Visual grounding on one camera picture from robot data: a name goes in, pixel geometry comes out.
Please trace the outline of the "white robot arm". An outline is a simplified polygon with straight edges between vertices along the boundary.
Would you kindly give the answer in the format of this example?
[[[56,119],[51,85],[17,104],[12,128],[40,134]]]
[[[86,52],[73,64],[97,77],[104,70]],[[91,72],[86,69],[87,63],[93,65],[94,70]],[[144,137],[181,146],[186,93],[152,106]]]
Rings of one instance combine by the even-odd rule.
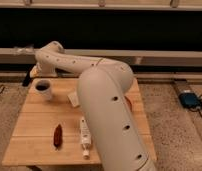
[[[157,171],[125,99],[134,74],[122,61],[67,54],[52,41],[35,51],[37,73],[79,75],[77,97],[104,171]]]

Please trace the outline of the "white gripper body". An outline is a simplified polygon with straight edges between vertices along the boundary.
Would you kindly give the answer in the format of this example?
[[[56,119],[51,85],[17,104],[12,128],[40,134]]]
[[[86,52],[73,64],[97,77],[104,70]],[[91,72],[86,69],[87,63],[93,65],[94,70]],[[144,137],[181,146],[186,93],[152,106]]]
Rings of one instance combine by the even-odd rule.
[[[55,67],[46,63],[37,62],[30,71],[31,78],[56,77]]]

